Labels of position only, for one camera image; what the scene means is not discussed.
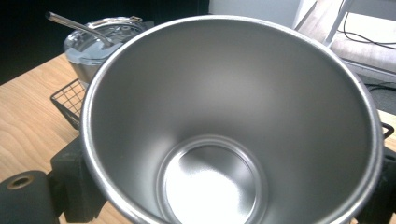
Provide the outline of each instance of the wooden table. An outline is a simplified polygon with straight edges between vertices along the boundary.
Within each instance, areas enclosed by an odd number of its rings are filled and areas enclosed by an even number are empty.
[[[61,55],[0,86],[0,182],[28,170],[49,172],[50,159],[78,136],[50,101],[75,78]],[[396,127],[396,116],[381,111],[380,116]],[[396,134],[386,146],[396,149]],[[107,203],[93,223],[129,222]]]

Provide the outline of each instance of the metal pot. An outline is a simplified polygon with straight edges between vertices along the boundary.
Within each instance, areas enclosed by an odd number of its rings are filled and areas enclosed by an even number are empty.
[[[84,157],[137,223],[341,223],[375,188],[382,135],[357,76],[266,21],[171,21],[120,47],[82,109]]]
[[[122,44],[144,32],[146,27],[137,17],[105,18],[86,24],[111,40],[111,47],[93,35],[80,30],[71,33],[64,41],[64,53],[85,88],[103,62]]]

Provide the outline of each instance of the white wall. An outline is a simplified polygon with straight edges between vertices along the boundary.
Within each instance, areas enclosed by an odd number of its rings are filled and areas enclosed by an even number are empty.
[[[246,16],[295,28],[316,0],[210,0],[209,13]]]

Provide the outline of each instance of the black object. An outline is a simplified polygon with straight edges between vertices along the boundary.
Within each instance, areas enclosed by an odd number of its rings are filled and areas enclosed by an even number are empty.
[[[89,222],[106,202],[93,182],[82,157],[79,138],[51,159],[52,171],[45,175],[29,171],[0,184],[0,223]]]
[[[396,212],[396,152],[385,147],[385,162],[373,196],[358,214],[360,224],[389,223]]]
[[[55,204],[64,211],[67,222],[89,222],[99,215],[106,202],[105,197],[94,183],[82,157],[80,140],[76,138],[50,161],[51,183],[63,185],[52,194],[58,196]]]
[[[384,133],[384,138],[391,136],[395,132],[395,129],[391,125],[384,122],[381,124],[383,128],[387,129],[387,131]]]
[[[0,223],[59,223],[46,174],[28,171],[0,184]]]

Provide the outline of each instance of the black wire basket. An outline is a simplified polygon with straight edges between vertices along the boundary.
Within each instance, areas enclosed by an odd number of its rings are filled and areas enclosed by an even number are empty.
[[[85,88],[77,78],[50,97],[52,103],[76,130],[79,130],[79,116],[84,96]]]

